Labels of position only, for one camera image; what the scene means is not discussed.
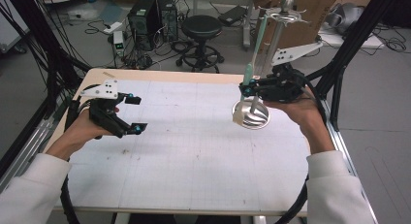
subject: stool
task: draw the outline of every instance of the stool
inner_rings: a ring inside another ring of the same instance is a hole
[[[202,71],[204,68],[214,67],[215,73],[219,74],[216,64],[224,62],[224,57],[217,49],[206,46],[206,41],[220,35],[223,30],[220,21],[211,16],[191,16],[184,20],[181,29],[198,44],[185,49],[175,64],[181,66],[184,61],[192,67],[191,72],[195,72],[196,68]]]

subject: white tabletop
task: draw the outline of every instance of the white tabletop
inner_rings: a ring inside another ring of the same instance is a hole
[[[299,195],[307,142],[276,110],[261,130],[234,124],[241,76],[92,70],[81,87],[112,77],[119,92],[142,98],[120,104],[118,116],[148,125],[139,136],[93,140],[72,156],[78,209],[279,215]]]

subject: gray concrete floor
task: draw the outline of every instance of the gray concrete floor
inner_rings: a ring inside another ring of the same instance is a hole
[[[206,12],[214,12],[208,7]],[[127,10],[121,14],[125,17]],[[111,45],[103,34],[87,35],[87,22],[66,25],[73,46],[93,66],[107,65],[112,60]],[[411,30],[399,29],[405,39]],[[251,59],[251,51],[241,45],[241,30],[225,28],[222,36],[209,44],[218,48],[226,58],[220,72],[242,74]],[[398,37],[394,30],[384,31],[386,37]],[[167,52],[162,46],[158,52]],[[301,58],[293,66],[309,74],[327,65],[337,49],[322,47],[313,57]],[[150,53],[154,61],[168,56]],[[154,64],[148,70],[186,71],[175,66],[176,57]],[[213,73],[209,69],[203,73]],[[411,222],[411,57],[388,48],[374,55],[359,51],[349,64],[342,87],[339,127],[354,165],[363,183],[379,223]],[[46,97],[46,87],[30,53],[8,53],[0,58],[0,156],[12,144],[22,127]],[[110,223],[110,213],[81,213],[82,223]],[[61,212],[54,212],[48,224],[65,223]]]

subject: person's right arm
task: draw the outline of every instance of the person's right arm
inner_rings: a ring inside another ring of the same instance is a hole
[[[291,104],[264,104],[287,113],[309,142],[308,223],[374,223],[360,180],[349,174],[315,103],[301,95],[301,99]]]

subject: black stool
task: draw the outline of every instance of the black stool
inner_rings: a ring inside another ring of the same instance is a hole
[[[204,68],[214,67],[215,73],[220,73],[216,64],[224,62],[224,57],[217,49],[206,46],[207,40],[217,37],[223,30],[220,21],[211,16],[191,16],[182,22],[181,29],[198,44],[187,48],[175,64],[181,66],[184,61],[192,67],[191,72],[195,72],[196,68],[202,71]]]

